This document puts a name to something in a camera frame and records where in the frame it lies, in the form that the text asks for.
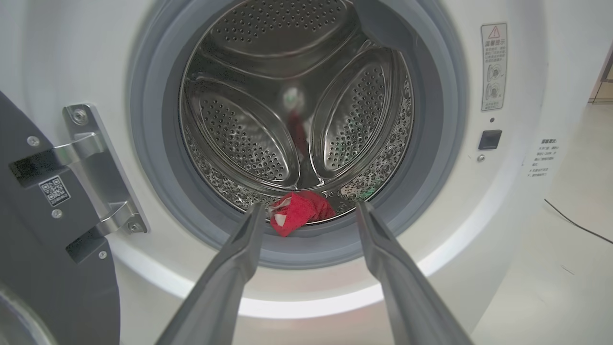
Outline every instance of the front-loading washing machine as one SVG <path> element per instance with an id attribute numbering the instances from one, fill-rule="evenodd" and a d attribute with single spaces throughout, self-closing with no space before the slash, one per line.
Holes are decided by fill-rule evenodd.
<path id="1" fill-rule="evenodd" d="M 187 296 L 252 204 L 311 190 L 336 216 L 265 226 L 235 343 L 392 342 L 360 201 L 469 333 L 567 149 L 611 7 L 5 1 L 5 219 L 37 230 L 4 231 L 4 305 L 59 343 L 120 325 L 152 343 L 174 312 L 157 298 Z"/>

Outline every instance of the warning triangle icon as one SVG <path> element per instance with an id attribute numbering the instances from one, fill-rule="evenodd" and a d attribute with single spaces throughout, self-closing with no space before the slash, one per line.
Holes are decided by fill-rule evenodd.
<path id="1" fill-rule="evenodd" d="M 494 26 L 494 30 L 492 30 L 492 33 L 490 34 L 490 36 L 488 37 L 490 38 L 500 38 L 500 32 L 498 31 L 498 27 Z"/>

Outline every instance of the open door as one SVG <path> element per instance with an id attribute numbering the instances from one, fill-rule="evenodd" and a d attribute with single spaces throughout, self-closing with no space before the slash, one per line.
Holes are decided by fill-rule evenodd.
<path id="1" fill-rule="evenodd" d="M 0 113 L 0 343 L 119 344 L 113 256 L 66 151 L 3 93 Z"/>

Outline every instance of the qr code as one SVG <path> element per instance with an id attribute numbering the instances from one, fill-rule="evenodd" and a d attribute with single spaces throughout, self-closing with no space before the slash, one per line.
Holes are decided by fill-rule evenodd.
<path id="1" fill-rule="evenodd" d="M 64 186 L 64 183 L 59 176 L 43 181 L 39 183 L 39 186 L 47 197 L 47 201 L 49 201 L 51 206 L 57 206 L 70 199 L 70 194 L 68 194 L 68 190 L 66 190 L 66 186 Z"/>

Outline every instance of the white floor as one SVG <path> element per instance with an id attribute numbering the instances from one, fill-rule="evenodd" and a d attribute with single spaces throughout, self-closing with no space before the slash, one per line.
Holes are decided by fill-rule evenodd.
<path id="1" fill-rule="evenodd" d="M 588 106 L 547 199 L 613 240 L 613 105 Z M 613 244 L 545 202 L 472 334 L 477 345 L 613 343 Z"/>

